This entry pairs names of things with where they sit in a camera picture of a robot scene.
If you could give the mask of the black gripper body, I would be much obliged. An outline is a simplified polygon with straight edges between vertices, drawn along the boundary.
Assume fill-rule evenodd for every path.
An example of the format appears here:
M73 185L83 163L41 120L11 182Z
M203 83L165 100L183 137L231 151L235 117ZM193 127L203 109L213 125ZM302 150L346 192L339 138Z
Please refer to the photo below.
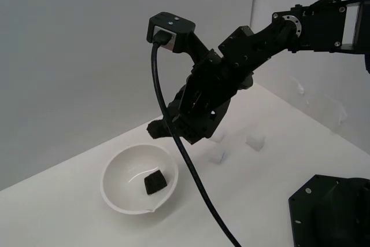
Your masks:
M207 114L229 101L238 90L253 85L253 72L246 73L239 64L229 64L213 49L197 61L182 96L182 113Z

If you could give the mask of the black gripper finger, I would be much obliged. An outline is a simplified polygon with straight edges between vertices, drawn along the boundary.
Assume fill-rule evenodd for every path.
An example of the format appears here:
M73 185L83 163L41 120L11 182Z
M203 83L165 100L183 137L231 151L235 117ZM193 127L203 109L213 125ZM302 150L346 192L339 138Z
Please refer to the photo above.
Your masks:
M188 88L186 85L176 93L172 102L167 106L171 121L176 126L186 126L186 112L188 111Z
M173 118L173 125L178 136L188 143L195 144L203 138L209 139L220 125L227 113L231 100L229 99L211 112L200 117L178 114Z

